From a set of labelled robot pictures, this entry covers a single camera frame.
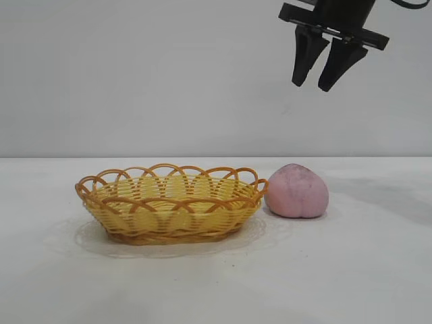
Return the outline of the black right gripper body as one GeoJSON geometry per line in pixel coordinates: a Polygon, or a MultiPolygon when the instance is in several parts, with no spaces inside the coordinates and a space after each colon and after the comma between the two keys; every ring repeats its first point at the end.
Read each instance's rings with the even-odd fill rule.
{"type": "Polygon", "coordinates": [[[346,42],[384,50],[389,38],[364,28],[374,6],[374,1],[365,0],[321,0],[308,10],[284,3],[279,19],[314,31],[330,34],[346,42]]]}

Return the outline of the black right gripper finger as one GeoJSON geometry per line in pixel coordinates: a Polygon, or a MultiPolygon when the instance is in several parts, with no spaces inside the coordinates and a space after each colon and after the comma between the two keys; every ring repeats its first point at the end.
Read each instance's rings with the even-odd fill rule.
{"type": "Polygon", "coordinates": [[[306,26],[297,26],[295,29],[296,56],[292,82],[296,86],[302,86],[309,71],[329,41],[322,37],[320,32],[315,32],[306,26]]]}
{"type": "Polygon", "coordinates": [[[318,87],[325,92],[358,61],[363,59],[368,50],[358,43],[347,43],[334,38],[325,67],[320,75],[318,87]]]}

